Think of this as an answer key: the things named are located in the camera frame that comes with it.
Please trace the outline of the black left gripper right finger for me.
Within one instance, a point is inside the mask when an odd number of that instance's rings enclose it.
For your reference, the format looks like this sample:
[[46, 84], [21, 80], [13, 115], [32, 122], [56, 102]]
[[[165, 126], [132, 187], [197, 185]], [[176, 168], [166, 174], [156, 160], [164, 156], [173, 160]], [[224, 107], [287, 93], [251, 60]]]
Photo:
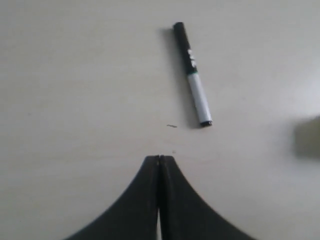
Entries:
[[159, 158], [159, 214], [163, 240], [251, 240], [193, 189], [172, 156]]

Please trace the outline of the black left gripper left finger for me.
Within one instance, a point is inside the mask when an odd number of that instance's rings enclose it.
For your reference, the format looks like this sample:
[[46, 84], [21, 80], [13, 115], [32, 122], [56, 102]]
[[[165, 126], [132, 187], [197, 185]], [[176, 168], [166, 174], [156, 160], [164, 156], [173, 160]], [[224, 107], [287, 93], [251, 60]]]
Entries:
[[159, 158], [147, 156], [122, 195], [69, 240], [155, 240]]

